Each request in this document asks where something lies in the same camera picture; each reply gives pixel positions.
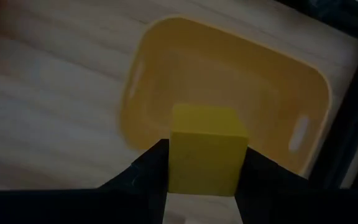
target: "yellow container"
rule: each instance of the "yellow container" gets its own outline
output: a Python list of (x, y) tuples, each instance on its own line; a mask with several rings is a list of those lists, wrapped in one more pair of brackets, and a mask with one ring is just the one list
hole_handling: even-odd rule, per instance
[(120, 117), (127, 142), (148, 149), (169, 138), (176, 103), (234, 108), (253, 149), (302, 174), (324, 127), (331, 91), (305, 63), (170, 17), (144, 34), (129, 72)]

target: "yellow block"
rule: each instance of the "yellow block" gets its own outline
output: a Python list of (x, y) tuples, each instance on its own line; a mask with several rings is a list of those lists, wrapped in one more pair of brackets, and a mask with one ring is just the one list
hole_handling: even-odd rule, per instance
[(247, 145), (247, 133), (234, 110), (175, 105), (168, 191), (233, 196)]

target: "light wood grain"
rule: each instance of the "light wood grain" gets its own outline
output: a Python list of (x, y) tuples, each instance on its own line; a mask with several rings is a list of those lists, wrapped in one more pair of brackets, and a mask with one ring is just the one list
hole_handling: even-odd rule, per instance
[[(117, 126), (120, 97), (142, 33), (171, 14), (316, 67), (333, 90), (331, 124), (358, 64), (358, 40), (277, 2), (6, 0), (0, 8), (0, 188), (95, 187), (139, 156)], [(241, 220), (232, 198), (169, 195), (167, 210), (167, 223)]]

